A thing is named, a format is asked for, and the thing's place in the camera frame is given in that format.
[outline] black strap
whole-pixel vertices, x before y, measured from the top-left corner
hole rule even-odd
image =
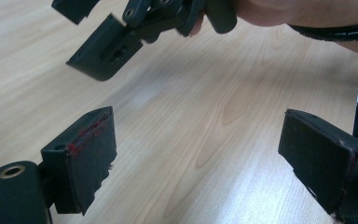
[[[289,26],[302,35],[313,39],[336,42],[358,40],[358,25],[331,28]]]

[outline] black plastic piece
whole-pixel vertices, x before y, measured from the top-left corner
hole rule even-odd
[[[51,6],[68,20],[79,24],[83,18],[88,17],[98,2],[99,0],[54,0]]]
[[[229,32],[237,23],[232,5],[225,0],[130,0],[123,13],[127,25],[109,15],[67,64],[105,81],[143,46],[143,41],[153,43],[160,33],[171,29],[189,36],[203,9],[219,34]]]
[[[109,15],[67,64],[97,80],[105,81],[142,46],[141,38],[131,35],[121,22],[113,15]],[[110,52],[107,52],[109,48],[114,49],[112,49],[112,58],[107,59],[106,57],[110,55]]]
[[[237,14],[228,0],[205,0],[205,14],[218,34],[228,33],[237,25]]]
[[[130,27],[137,27],[144,20],[151,0],[130,0],[124,9],[123,20]]]
[[[107,107],[84,115],[41,150],[56,183],[58,213],[86,213],[117,155],[114,136],[113,113]]]
[[[0,224],[50,223],[36,164],[18,161],[0,168]]]
[[[82,116],[41,153],[38,166],[0,168],[0,223],[51,223],[53,203],[58,213],[86,213],[117,155],[112,108]]]
[[[358,217],[358,139],[312,114],[287,110],[279,153],[328,214]]]

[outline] wooden table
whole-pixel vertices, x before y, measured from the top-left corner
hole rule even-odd
[[[126,1],[75,26],[49,1],[0,1],[0,166],[40,149],[86,112],[114,108],[117,159],[87,214],[54,223],[332,223],[277,153],[284,112],[351,132],[358,55],[287,26],[209,24],[143,47],[112,79],[64,63]]]

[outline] round hole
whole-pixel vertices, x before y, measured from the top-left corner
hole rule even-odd
[[[65,147],[66,147],[66,145],[61,144],[61,145],[57,145],[57,146],[55,146],[55,147],[54,147],[54,149],[56,149],[56,150],[60,150],[60,149],[63,149],[63,148],[65,148]]]
[[[126,11],[126,17],[130,17],[130,16],[132,16],[132,14],[133,14],[133,9],[132,8],[130,8],[130,9],[128,9]]]
[[[113,58],[112,60],[110,61],[111,64],[119,61],[123,56],[124,54],[127,52],[127,48],[126,47],[123,47],[122,49],[116,51],[114,54],[113,54]]]
[[[9,179],[14,176],[20,175],[22,172],[24,172],[24,170],[25,170],[25,166],[23,165],[10,166],[1,172],[0,178]]]

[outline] red paint mark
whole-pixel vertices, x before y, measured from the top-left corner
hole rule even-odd
[[[346,181],[343,183],[343,186],[341,188],[341,197],[339,198],[337,208],[333,212],[333,216],[335,216],[335,219],[338,221],[341,218],[341,216],[339,215],[339,208],[343,204],[345,197],[348,195],[347,187],[348,187],[349,182],[352,181],[352,177],[353,177],[357,159],[358,159],[358,154],[355,153],[353,150],[351,150],[350,165],[348,167],[348,172],[347,172],[347,176],[345,179]]]
[[[107,126],[104,122],[109,118],[108,115],[103,116],[92,123],[87,129],[81,129],[75,139],[75,141],[67,146],[69,152],[73,155],[79,153],[83,149],[85,142],[90,140],[92,137],[97,137],[101,134],[103,129]]]

